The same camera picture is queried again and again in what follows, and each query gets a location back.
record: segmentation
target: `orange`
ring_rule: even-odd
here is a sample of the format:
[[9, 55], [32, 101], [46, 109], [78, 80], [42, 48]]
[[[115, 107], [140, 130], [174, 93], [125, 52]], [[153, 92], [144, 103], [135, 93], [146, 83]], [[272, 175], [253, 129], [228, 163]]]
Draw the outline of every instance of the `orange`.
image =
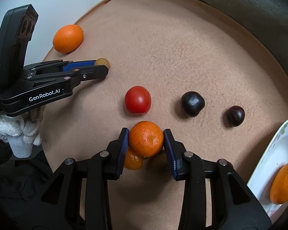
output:
[[130, 170], [138, 170], [142, 167], [142, 165], [143, 165], [143, 159], [133, 150], [128, 148], [124, 166]]
[[276, 205], [288, 201], [288, 163], [280, 169], [273, 181], [270, 200]]
[[59, 53], [69, 53], [75, 50], [83, 41], [83, 31], [78, 25], [67, 25], [54, 35], [52, 44]]
[[158, 154], [163, 148], [163, 132], [155, 123], [141, 121], [129, 132], [130, 147], [142, 157]]

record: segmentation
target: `tangerine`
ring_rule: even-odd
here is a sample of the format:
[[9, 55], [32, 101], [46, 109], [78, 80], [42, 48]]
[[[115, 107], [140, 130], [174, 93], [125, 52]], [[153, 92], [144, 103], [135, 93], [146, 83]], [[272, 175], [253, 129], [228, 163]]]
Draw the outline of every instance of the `tangerine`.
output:
[[141, 121], [129, 132], [130, 147], [142, 157], [152, 157], [163, 148], [163, 132], [153, 122]]
[[54, 35], [52, 44], [59, 53], [69, 53], [80, 46], [84, 38], [83, 30], [78, 25], [66, 25]]
[[288, 163], [284, 165], [274, 178], [270, 200], [279, 205], [288, 201]]
[[132, 149], [128, 148], [124, 166], [130, 170], [138, 170], [143, 165], [143, 159], [135, 153]]

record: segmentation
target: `dark plum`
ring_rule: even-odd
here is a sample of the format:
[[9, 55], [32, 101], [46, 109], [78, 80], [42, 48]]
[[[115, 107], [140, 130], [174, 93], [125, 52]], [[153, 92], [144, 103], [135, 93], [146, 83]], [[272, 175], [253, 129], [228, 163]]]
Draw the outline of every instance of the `dark plum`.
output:
[[245, 111], [241, 106], [234, 105], [227, 110], [227, 118], [232, 127], [242, 124], [245, 118]]
[[196, 117], [205, 107], [205, 100], [199, 93], [190, 91], [181, 97], [180, 106], [188, 117]]

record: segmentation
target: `white plate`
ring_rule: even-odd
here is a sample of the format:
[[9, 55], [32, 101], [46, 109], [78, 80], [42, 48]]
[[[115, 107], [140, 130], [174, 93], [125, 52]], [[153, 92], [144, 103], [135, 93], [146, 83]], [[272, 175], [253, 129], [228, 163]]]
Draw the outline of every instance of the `white plate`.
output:
[[272, 138], [247, 183], [272, 223], [282, 215], [288, 206], [288, 202], [275, 205], [270, 201], [270, 188], [273, 180], [286, 163], [288, 163], [288, 120]]

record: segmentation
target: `red tomato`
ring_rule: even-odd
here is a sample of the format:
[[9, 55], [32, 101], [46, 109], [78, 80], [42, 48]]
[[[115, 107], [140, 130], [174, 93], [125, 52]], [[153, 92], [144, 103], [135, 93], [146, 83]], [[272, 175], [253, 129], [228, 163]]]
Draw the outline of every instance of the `red tomato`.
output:
[[145, 114], [151, 108], [151, 95], [142, 86], [134, 86], [125, 95], [125, 107], [132, 115]]

